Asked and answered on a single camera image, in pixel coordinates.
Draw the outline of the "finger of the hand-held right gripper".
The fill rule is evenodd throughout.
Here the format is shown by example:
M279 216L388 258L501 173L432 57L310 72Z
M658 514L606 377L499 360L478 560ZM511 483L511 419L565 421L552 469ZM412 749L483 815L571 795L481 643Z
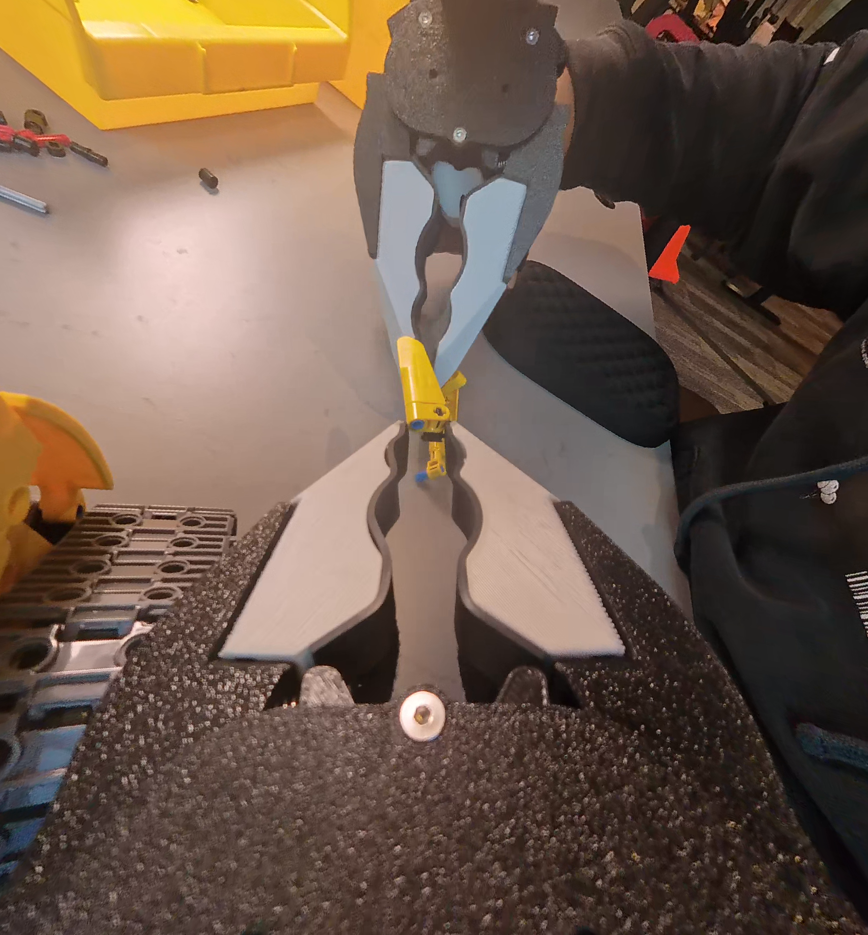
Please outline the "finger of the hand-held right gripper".
M440 208L429 174L414 160L382 164L376 275L392 356L415 337L415 320L428 295L426 264L440 227Z
M460 367L506 290L525 194L522 183L484 183L461 200L463 263L451 287L448 325L436 351L438 378L449 378Z

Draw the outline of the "yellow tracked toy robot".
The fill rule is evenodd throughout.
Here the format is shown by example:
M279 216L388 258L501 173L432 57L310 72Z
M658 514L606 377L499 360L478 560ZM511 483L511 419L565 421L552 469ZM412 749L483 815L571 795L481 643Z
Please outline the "yellow tracked toy robot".
M86 506L112 486L79 422L0 392L0 889L127 656L236 537L227 509Z

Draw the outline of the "person's right forearm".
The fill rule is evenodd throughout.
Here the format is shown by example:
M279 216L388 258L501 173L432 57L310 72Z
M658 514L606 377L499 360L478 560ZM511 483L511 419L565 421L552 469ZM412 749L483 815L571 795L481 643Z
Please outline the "person's right forearm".
M622 23L566 43L560 187L732 240L755 213L831 43L667 43Z

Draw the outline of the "yellow wedge panel piece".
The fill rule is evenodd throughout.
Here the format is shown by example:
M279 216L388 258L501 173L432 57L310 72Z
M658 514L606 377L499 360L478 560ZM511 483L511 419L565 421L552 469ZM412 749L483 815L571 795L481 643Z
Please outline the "yellow wedge panel piece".
M442 435L458 417L460 390L466 379L456 371L440 384L424 345L413 337L396 342L406 423L409 429L428 435Z

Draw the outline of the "pile of small building parts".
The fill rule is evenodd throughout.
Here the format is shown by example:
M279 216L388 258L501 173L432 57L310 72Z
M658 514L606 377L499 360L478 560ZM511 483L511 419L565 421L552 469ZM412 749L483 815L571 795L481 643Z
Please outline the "pile of small building parts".
M55 133L43 111L24 111L21 127L8 122L0 111L0 153L22 153L38 157L42 152L54 158L64 158L70 152L100 168L108 168L109 158L72 139L67 134ZM0 202L11 204L36 215L47 216L47 202L0 184Z

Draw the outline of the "orange object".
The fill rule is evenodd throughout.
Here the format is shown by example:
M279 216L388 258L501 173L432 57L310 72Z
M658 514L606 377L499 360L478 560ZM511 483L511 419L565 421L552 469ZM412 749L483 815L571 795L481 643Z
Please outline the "orange object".
M677 284L683 246L691 232L688 224L678 224L665 217L651 221L645 231L644 244L649 278Z

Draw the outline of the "yellow beam assembly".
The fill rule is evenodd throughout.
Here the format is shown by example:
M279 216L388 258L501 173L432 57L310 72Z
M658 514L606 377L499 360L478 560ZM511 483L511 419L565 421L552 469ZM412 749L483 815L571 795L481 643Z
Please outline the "yellow beam assembly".
M428 464L436 465L440 469L440 478L447 476L447 430L451 425L451 420L410 420L407 428L417 436L426 450Z

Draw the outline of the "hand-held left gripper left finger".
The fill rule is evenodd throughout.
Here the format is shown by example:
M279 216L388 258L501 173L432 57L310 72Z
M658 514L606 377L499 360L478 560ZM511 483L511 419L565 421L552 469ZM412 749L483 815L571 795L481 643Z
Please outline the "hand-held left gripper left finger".
M381 608L407 450L406 426L387 427L293 500L221 658L312 666L319 650Z

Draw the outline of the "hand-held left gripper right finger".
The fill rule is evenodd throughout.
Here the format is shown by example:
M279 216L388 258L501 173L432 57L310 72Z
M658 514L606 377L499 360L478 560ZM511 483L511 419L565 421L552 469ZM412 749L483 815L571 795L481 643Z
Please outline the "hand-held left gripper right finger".
M466 539L464 606L544 661L623 656L557 498L459 425L449 435L449 467L452 517Z

